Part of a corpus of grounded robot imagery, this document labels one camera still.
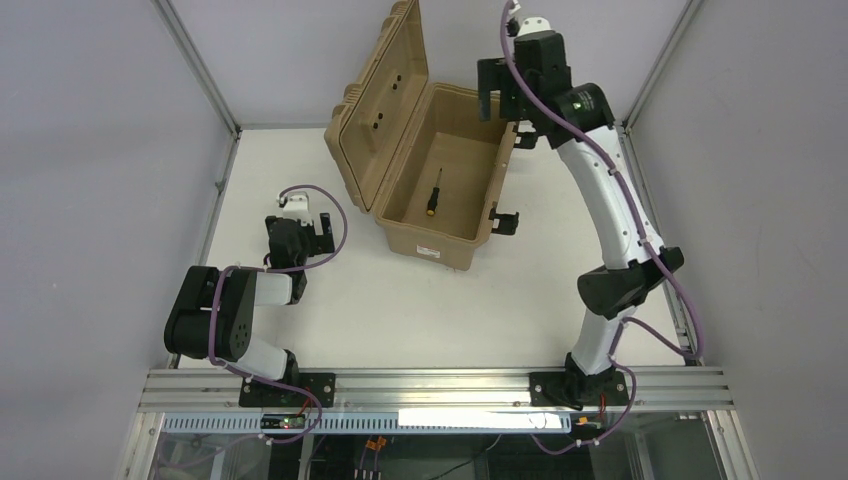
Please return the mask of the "black yellow screwdriver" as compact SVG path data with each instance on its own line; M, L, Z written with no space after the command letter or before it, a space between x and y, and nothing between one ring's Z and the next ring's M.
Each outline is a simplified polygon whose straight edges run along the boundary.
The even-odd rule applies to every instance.
M426 215L430 216L430 217L432 217L436 214L436 211L437 211L437 208L438 208L442 174L443 174L443 169L440 168L438 173L437 173L436 180L434 182L434 186L431 190L430 197L427 201Z

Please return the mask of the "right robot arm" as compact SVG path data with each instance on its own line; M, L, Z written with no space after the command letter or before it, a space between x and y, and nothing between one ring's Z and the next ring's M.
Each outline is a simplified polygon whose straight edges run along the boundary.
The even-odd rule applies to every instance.
M511 54L477 63L480 118L491 118L490 95L497 91L500 118L533 127L519 147L534 147L540 136L548 140L575 180L601 245L602 265L577 280L586 312L564 372L539 385L550 404L580 410L614 388L610 357L623 320L684 257L665 246L634 196L603 90L573 85L563 36L535 18L507 30L503 40L513 45Z

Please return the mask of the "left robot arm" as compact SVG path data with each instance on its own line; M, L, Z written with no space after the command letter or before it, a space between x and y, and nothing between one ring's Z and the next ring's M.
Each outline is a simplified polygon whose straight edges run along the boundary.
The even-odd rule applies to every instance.
M253 377L301 384L296 356L253 335L255 309L295 305L307 287L304 271L315 256L336 250L331 217L312 222L268 216L268 271L211 266L188 269L166 321L163 341L172 354L207 359L210 354Z

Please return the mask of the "tan plastic tool case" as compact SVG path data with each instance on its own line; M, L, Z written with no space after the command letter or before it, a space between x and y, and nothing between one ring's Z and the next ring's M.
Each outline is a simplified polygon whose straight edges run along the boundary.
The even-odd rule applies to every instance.
M324 139L352 203L393 252L467 270L491 235L517 232L518 214L498 210L517 134L514 121L480 120L476 91L430 81L419 4L398 1Z

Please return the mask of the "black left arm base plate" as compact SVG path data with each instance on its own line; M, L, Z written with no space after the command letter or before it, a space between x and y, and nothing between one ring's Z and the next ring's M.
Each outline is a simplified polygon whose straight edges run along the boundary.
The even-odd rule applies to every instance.
M336 375L332 372L305 372L297 375L294 387L312 393L324 408L334 405ZM300 408L309 398L301 393L265 383L242 382L238 405L242 408Z

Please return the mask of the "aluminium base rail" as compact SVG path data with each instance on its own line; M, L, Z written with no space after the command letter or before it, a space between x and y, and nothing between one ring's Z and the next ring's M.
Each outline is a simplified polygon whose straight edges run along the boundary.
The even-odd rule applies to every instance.
M406 408L519 408L534 407L529 393L530 369L340 369L334 405L324 408L310 392L299 392L325 411L397 412ZM718 367L648 366L623 373L629 400L637 411L690 412L732 410L734 401ZM244 380L216 369L152 370L142 390L141 412L282 411L299 408L242 408L238 405ZM617 412L624 406L604 408Z

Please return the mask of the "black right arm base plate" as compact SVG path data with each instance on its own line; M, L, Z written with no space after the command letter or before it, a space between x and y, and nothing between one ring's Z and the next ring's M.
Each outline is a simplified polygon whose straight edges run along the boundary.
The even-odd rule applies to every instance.
M531 372L528 377L531 405L534 407L567 407L583 410L607 406L624 406L629 399L625 376L615 369L597 375L584 375L580 370Z

